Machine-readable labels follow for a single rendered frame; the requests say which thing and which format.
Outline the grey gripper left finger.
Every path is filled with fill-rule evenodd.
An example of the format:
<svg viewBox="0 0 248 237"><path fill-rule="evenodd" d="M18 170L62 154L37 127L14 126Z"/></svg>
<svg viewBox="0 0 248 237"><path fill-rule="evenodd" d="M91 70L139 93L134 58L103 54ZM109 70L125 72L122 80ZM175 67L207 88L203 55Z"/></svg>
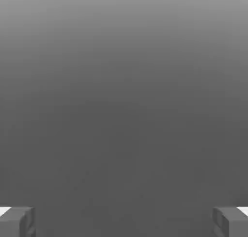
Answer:
<svg viewBox="0 0 248 237"><path fill-rule="evenodd" d="M0 237L36 237L35 208L0 206Z"/></svg>

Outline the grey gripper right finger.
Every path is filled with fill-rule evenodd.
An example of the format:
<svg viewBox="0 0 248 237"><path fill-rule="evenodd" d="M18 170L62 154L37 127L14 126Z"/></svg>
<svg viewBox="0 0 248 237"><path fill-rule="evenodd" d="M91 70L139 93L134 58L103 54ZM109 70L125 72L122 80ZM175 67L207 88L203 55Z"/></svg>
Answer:
<svg viewBox="0 0 248 237"><path fill-rule="evenodd" d="M214 207L212 220L216 237L248 237L248 206Z"/></svg>

